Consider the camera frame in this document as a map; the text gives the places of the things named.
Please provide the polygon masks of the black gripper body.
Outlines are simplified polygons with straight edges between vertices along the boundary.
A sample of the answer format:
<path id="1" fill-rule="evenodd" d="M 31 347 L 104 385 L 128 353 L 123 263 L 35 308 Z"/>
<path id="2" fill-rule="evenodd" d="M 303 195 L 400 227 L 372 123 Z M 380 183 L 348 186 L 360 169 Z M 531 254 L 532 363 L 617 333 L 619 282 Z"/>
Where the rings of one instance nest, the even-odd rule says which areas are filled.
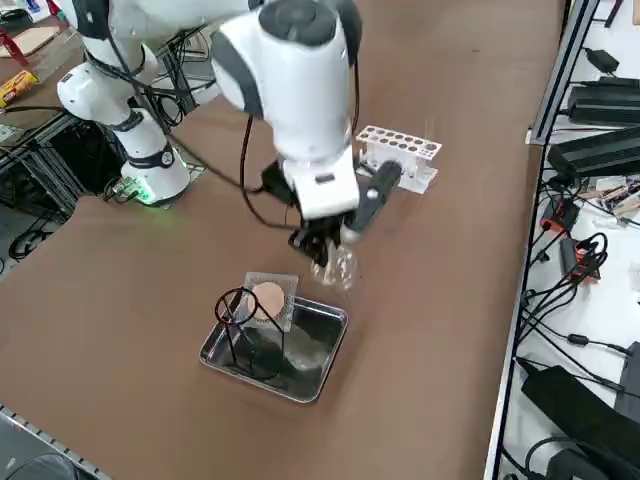
<path id="1" fill-rule="evenodd" d="M 339 230 L 341 226 L 349 222 L 354 216 L 353 212 L 343 212 L 337 215 L 325 216 L 316 219 L 302 219 L 300 229 L 310 232 L 332 232 Z"/>

